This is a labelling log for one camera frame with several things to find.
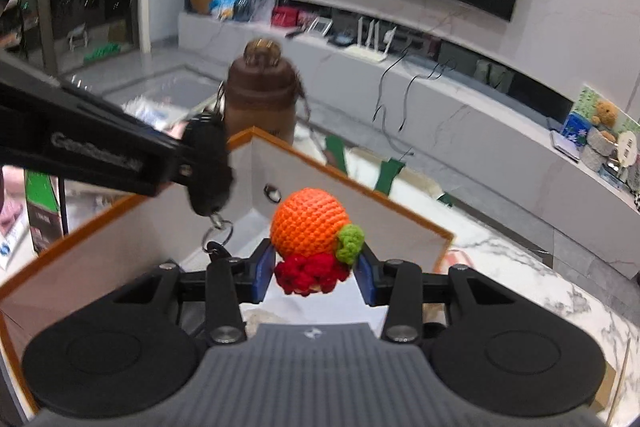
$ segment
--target green crochet leaf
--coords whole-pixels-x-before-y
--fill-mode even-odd
[[[335,258],[341,263],[353,266],[364,244],[364,230],[358,225],[344,225],[338,232],[340,245],[335,252]]]

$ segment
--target red box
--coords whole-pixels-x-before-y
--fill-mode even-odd
[[[297,8],[289,8],[287,6],[274,8],[271,15],[271,25],[281,26],[283,28],[295,28],[298,26],[299,12],[300,10]]]

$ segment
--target black robotic arm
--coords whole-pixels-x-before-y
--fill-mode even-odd
[[[176,140],[5,53],[0,54],[2,164],[147,196],[176,182],[187,187],[201,216],[222,208],[233,181],[218,115],[196,115]]]

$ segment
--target white marble countertop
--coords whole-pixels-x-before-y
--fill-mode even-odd
[[[308,137],[306,129],[298,128],[294,147],[319,161],[324,160]],[[349,152],[346,153],[346,163],[351,178],[367,187],[374,187],[378,178],[376,166]],[[637,327],[578,286],[563,279],[526,250],[497,232],[481,226],[455,208],[433,200],[405,181],[394,181],[389,198],[453,232],[456,237],[451,249],[464,251],[479,272],[589,333],[600,344],[607,362],[616,370],[614,390],[620,379],[626,342],[630,339],[621,398],[611,425],[626,427],[640,415],[640,332]],[[379,317],[367,315],[363,320],[368,320],[376,330]],[[607,409],[598,415],[603,421],[609,415],[613,394],[612,392]]]

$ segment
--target crocheted toy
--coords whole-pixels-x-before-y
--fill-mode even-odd
[[[364,232],[331,194],[303,188],[285,199],[271,221],[271,243],[282,257],[274,270],[287,295],[329,293],[349,276]]]

